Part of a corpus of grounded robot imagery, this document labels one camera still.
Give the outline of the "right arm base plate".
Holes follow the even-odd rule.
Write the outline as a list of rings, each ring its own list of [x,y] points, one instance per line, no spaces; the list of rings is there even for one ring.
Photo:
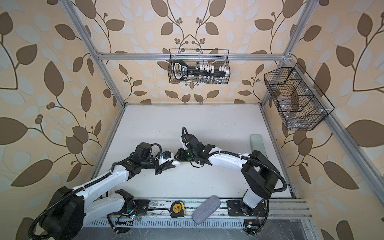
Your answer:
[[[230,217],[265,217],[268,213],[268,205],[266,202],[259,202],[255,208],[251,208],[241,200],[227,201],[228,215]]]

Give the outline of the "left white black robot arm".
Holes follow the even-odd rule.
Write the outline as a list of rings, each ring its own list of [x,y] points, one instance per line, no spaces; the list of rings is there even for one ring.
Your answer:
[[[71,240],[85,225],[122,210],[132,198],[124,190],[105,198],[103,194],[132,179],[143,169],[153,169],[159,175],[180,165],[169,151],[153,156],[152,147],[152,144],[140,143],[127,158],[113,163],[104,175],[73,189],[62,187],[57,190],[48,207],[32,222],[29,239]]]

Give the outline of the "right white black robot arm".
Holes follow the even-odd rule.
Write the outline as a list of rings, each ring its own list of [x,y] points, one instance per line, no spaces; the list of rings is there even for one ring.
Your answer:
[[[236,154],[214,145],[204,145],[185,127],[182,128],[181,143],[183,148],[176,153],[179,162],[189,162],[194,168],[220,166],[242,173],[249,186],[241,200],[246,210],[254,210],[261,201],[269,200],[273,193],[288,188],[280,171],[260,151]]]

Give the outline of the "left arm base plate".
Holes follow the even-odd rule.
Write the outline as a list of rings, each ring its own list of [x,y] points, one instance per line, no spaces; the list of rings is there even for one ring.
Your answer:
[[[149,209],[150,200],[134,199],[134,214],[135,216],[146,215]]]

